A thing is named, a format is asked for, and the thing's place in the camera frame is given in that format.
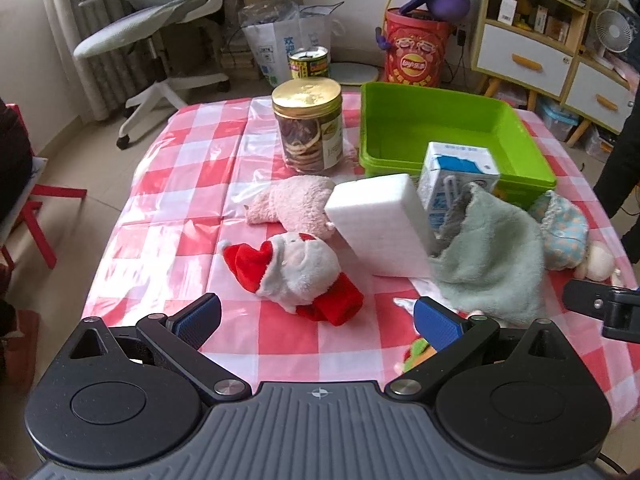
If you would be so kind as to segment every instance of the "gold lid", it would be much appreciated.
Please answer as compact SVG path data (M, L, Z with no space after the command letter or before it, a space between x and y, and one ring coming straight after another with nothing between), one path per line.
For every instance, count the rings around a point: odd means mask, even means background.
M271 94L273 109L291 118L314 118L331 112L341 102L340 85L326 77L291 79Z

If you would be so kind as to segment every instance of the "chair caster wheel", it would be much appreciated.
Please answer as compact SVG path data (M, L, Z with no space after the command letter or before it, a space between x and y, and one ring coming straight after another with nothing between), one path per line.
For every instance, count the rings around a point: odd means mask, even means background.
M129 147L129 136L125 135L124 137L118 137L118 140L116 140L116 146L121 150L126 150Z

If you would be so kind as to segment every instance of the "lay's bucket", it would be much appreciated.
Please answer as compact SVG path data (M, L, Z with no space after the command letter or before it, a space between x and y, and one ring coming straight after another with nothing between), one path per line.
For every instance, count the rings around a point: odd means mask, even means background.
M385 81L439 86L450 34L450 23L430 20L425 10L414 10L411 17L387 10L383 35L392 46L386 51Z

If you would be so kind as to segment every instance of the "red and white tablecloth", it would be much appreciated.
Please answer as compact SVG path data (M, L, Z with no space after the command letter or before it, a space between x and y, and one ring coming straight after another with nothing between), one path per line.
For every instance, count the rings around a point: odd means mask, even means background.
M563 147L531 112L520 112L558 176L557 192L585 213L594 239L607 243L629 288L632 268L609 219ZM335 180L363 175L358 165L360 95L344 95L345 160ZM378 380L394 376L415 337L412 318L393 298L416 298L410 282L363 270L340 237L331 241L342 268L365 295L341 327L287 314L240 287L216 254L219 240L258 247L280 224L248 226L244 205L293 172L282 160L269 98L193 105L178 111L141 161L84 308L108 326L133 325L152 312L169 316L204 292L222 302L222 325L202 352L252 387L260 381ZM564 331L607 395L614 424L640 408L640 345L603 339L601 323L565 312L570 272L545 280L547 315Z

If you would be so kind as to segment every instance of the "curtain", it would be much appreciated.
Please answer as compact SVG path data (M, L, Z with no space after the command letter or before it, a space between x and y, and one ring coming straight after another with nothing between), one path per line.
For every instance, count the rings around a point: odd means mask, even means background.
M83 0L44 0L62 65L84 122L103 120L151 83L143 70L146 46L137 44L89 59L75 59L78 44L133 12L123 0L105 0L80 8Z

